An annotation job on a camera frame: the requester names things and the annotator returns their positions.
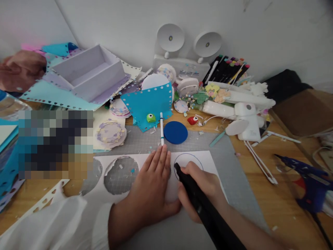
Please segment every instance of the lavender box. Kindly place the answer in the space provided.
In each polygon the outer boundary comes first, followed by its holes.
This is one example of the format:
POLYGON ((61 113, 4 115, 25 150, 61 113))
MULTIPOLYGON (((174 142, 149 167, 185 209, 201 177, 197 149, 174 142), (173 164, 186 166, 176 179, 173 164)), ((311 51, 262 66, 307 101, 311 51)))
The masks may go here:
POLYGON ((119 58, 96 45, 51 68, 62 78, 62 87, 91 102, 126 77, 119 58))

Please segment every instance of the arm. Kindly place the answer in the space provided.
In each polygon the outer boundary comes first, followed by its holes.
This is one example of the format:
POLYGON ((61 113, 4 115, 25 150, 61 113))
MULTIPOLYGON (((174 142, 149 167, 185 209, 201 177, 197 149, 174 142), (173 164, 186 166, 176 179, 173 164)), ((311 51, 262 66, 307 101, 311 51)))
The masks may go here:
POLYGON ((165 202, 171 152, 153 151, 128 196, 118 204, 88 203, 72 196, 38 211, 0 237, 0 249, 115 249, 145 226, 180 211, 181 203, 165 202))
MULTIPOLYGON (((202 171, 194 162, 189 162, 186 168, 181 169, 189 174, 197 182, 201 190, 218 210, 220 215, 234 231, 244 246, 250 249, 285 249, 276 240, 250 222, 230 206, 224 197, 218 177, 214 174, 202 171)), ((201 220, 188 199, 184 186, 179 183, 179 199, 188 212, 191 219, 197 223, 201 220)))

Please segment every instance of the brown cardboard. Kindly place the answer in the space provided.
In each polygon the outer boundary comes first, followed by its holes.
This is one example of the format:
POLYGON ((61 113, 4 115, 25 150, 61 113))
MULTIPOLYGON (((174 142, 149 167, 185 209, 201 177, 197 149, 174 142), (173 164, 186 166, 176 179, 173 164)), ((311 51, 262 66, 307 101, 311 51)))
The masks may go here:
POLYGON ((333 130, 332 94, 307 89, 275 105, 273 110, 295 136, 333 130))

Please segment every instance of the pixelated blur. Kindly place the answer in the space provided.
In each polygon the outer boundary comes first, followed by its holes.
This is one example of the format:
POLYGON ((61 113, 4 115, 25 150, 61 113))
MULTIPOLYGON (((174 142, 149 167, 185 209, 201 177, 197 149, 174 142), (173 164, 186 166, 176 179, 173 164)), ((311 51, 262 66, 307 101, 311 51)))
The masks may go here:
POLYGON ((20 179, 87 178, 93 169, 93 111, 19 111, 20 179))

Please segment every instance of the wooden desk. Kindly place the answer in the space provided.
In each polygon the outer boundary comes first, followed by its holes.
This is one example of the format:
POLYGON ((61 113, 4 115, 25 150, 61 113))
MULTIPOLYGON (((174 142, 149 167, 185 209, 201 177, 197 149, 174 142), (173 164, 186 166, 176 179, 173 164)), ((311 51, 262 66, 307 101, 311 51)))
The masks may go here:
MULTIPOLYGON (((191 110, 187 117, 175 111, 173 113, 174 115, 166 120, 165 124, 176 120, 183 123, 188 130, 212 133, 217 133, 215 129, 221 124, 221 118, 213 118, 204 127, 191 126, 187 122, 188 117, 194 114, 201 115, 203 118, 211 116, 197 110, 191 110)), ((132 118, 126 120, 127 125, 132 125, 132 123, 132 118)), ((286 135, 282 128, 274 121, 270 125, 270 130, 286 135)), ((273 235, 294 250, 328 249, 313 220, 297 205, 293 197, 293 193, 300 192, 300 190, 296 189, 294 184, 290 184, 290 180, 298 179, 299 175, 294 171, 290 171, 288 174, 281 174, 276 170, 274 153, 309 163, 297 146, 293 142, 284 142, 278 137, 271 136, 255 147, 256 153, 261 157, 279 183, 278 186, 274 186, 268 182, 261 172, 244 143, 238 140, 236 136, 231 136, 231 142, 235 151, 241 154, 239 161, 268 226, 270 228, 274 226, 278 227, 273 232, 273 235)), ((52 188, 57 182, 58 180, 27 180, 16 194, 9 208, 0 214, 0 234, 17 220, 16 216, 20 217, 23 215, 48 192, 49 189, 44 191, 44 188, 52 188)), ((70 180, 64 187, 65 195, 77 195, 82 182, 82 180, 70 180)), ((319 215, 319 218, 331 241, 333 241, 333 219, 323 213, 319 215)))

